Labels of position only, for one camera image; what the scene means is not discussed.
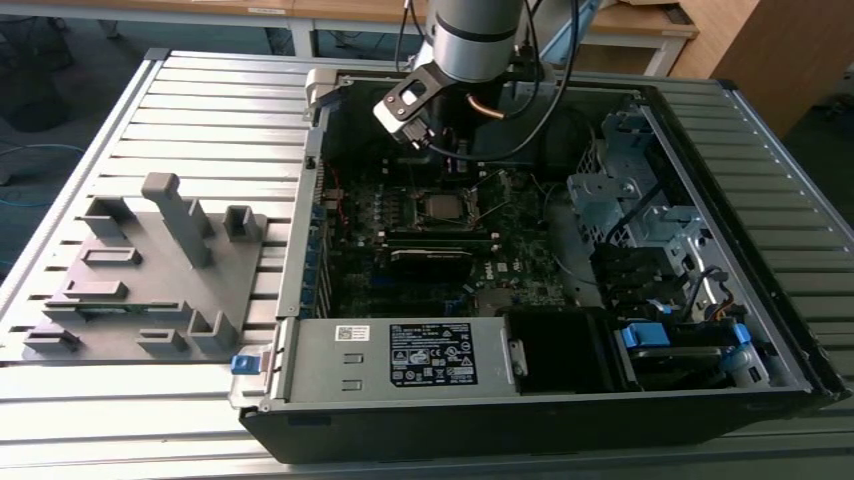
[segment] barcode sticker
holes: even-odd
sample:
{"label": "barcode sticker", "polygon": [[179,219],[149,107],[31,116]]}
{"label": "barcode sticker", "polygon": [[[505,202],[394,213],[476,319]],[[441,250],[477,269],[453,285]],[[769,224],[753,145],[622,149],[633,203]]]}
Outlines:
{"label": "barcode sticker", "polygon": [[267,15],[285,15],[285,10],[278,8],[247,8],[250,13],[263,13]]}
{"label": "barcode sticker", "polygon": [[335,327],[337,342],[367,342],[371,340],[369,325],[338,325]]}

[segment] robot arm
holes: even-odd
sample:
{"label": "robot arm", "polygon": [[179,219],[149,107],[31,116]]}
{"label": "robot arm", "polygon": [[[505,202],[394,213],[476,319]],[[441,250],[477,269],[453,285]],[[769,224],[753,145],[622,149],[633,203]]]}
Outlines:
{"label": "robot arm", "polygon": [[[585,0],[580,8],[580,0],[572,1],[576,6],[572,23],[577,25],[565,28],[574,35],[562,37],[568,42],[568,64],[574,57],[570,52],[578,46],[573,36],[581,37],[586,31],[601,4],[601,0]],[[374,107],[377,118],[399,142],[411,143],[415,148],[430,146],[434,150],[449,148],[469,153],[477,127],[490,118],[505,117],[493,108],[504,84],[540,80],[537,55],[514,46],[524,9],[532,15],[524,2],[431,1],[427,38],[415,70]],[[578,17],[581,12],[589,14]]]}

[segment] floor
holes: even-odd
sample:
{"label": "floor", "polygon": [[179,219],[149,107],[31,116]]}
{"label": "floor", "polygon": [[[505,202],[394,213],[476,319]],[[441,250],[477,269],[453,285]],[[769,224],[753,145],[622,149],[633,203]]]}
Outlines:
{"label": "floor", "polygon": [[[55,80],[71,104],[73,119],[38,134],[22,134],[0,120],[0,142],[65,143],[86,148],[151,47],[270,54],[267,35],[261,28],[122,22],[122,37],[109,40],[95,21],[69,20],[67,24],[66,40],[77,63],[57,72]],[[322,55],[393,59],[395,35],[365,33],[337,36],[319,33]],[[353,47],[337,47],[345,43]],[[411,54],[418,44],[418,38],[409,37],[403,53]],[[833,122],[824,116],[822,111],[812,111],[806,115],[788,136],[786,145],[844,216],[853,222],[854,189],[850,188],[850,179],[854,178],[854,162],[850,158],[854,154],[854,114],[849,113]],[[78,154],[65,150],[27,150],[0,156],[0,168],[12,174],[12,181],[0,186],[0,200],[50,203],[77,160]],[[0,204],[0,279],[11,269],[46,211],[47,207]]]}

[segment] aluminum extrusion table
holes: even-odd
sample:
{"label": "aluminum extrusion table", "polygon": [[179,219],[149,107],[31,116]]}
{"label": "aluminum extrusion table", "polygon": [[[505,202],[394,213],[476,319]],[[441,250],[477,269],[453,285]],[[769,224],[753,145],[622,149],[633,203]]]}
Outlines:
{"label": "aluminum extrusion table", "polygon": [[[201,198],[206,211],[219,212],[239,201],[270,217],[242,342],[271,339],[305,156],[302,143],[285,139],[294,137],[289,131],[310,130],[303,119],[306,75],[318,66],[391,70],[393,65],[198,52],[150,58],[0,288],[0,362],[21,358],[22,332],[42,320],[42,300],[59,288],[89,235],[86,224],[74,219],[87,197],[139,191],[150,171],[179,174],[182,195]],[[854,236],[738,92],[712,81],[612,75],[577,79],[650,83],[662,90],[838,371],[854,377]],[[153,208],[142,199],[129,203]],[[238,422],[226,398],[230,384],[226,365],[7,363],[0,368],[0,477],[329,478],[361,472],[460,478],[512,472],[518,478],[524,471],[645,465],[633,470],[637,477],[640,472],[665,475],[656,467],[661,464],[700,462],[690,467],[692,477],[721,478],[744,472],[744,461],[750,461],[752,470],[776,468],[776,476],[788,478],[804,471],[821,477],[822,471],[854,467],[853,400],[809,418],[753,425],[698,446],[282,465]],[[666,475],[688,478],[688,469],[670,469]]]}

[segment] blue tab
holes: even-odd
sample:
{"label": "blue tab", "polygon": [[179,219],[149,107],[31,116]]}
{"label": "blue tab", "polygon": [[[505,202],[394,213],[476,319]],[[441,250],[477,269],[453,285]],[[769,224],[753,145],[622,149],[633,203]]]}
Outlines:
{"label": "blue tab", "polygon": [[665,326],[658,322],[633,323],[622,329],[621,333],[626,348],[670,346]]}
{"label": "blue tab", "polygon": [[262,357],[235,355],[231,357],[233,375],[258,375],[262,373]]}
{"label": "blue tab", "polygon": [[737,323],[736,326],[733,327],[733,331],[736,332],[736,338],[738,338],[738,343],[741,345],[750,343],[750,341],[753,340],[753,337],[750,336],[750,330],[748,330],[746,325]]}

